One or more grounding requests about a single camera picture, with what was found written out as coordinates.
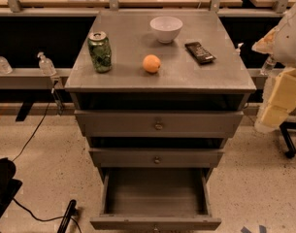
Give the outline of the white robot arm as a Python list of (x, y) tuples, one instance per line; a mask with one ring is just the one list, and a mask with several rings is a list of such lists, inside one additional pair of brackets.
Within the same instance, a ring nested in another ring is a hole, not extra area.
[(277, 75), (269, 74), (254, 123), (258, 132), (268, 133), (278, 129), (296, 108), (296, 3), (252, 50), (268, 53), (274, 63), (284, 66)]

